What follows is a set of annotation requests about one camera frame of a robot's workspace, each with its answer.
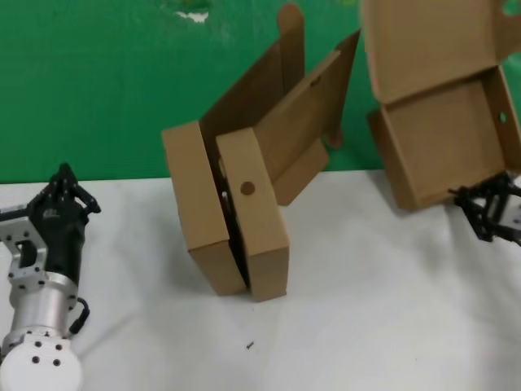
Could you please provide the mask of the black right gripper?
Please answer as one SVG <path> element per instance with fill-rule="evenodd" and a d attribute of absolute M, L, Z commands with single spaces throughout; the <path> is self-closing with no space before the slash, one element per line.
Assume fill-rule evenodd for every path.
<path fill-rule="evenodd" d="M 500 238 L 520 245 L 520 188 L 508 172 L 470 187 L 449 189 L 449 193 L 478 239 L 493 242 Z M 477 204 L 477 198 L 485 198 L 485 204 Z"/>

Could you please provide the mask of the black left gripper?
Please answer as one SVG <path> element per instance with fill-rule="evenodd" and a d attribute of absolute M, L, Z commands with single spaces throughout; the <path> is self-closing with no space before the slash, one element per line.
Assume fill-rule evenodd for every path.
<path fill-rule="evenodd" d="M 54 204 L 65 190 L 85 207 L 77 202 Z M 47 246 L 45 271 L 64 275 L 78 286 L 89 222 L 86 215 L 101 212 L 98 201 L 79 184 L 70 165 L 62 163 L 47 186 L 29 202 L 29 209 L 30 220 Z"/>

